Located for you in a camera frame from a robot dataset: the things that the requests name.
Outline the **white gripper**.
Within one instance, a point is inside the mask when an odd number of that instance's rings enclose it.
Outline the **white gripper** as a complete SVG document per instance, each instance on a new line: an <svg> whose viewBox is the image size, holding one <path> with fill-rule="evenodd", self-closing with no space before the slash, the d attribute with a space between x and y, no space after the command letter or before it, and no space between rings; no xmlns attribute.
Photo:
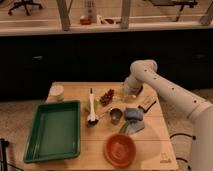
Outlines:
<svg viewBox="0 0 213 171"><path fill-rule="evenodd" d="M142 83L138 81L135 77L133 76L128 76L123 85L123 91L125 95L137 95L138 90L140 89Z"/></svg>

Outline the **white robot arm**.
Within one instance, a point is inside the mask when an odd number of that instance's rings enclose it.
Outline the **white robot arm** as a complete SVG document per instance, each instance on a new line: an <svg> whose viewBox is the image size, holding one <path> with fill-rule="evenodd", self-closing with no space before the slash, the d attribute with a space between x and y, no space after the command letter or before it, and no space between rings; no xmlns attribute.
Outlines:
<svg viewBox="0 0 213 171"><path fill-rule="evenodd" d="M213 171L213 103L158 75L154 60L137 60L130 65L124 94L137 96L143 83L150 85L194 124L191 171Z"/></svg>

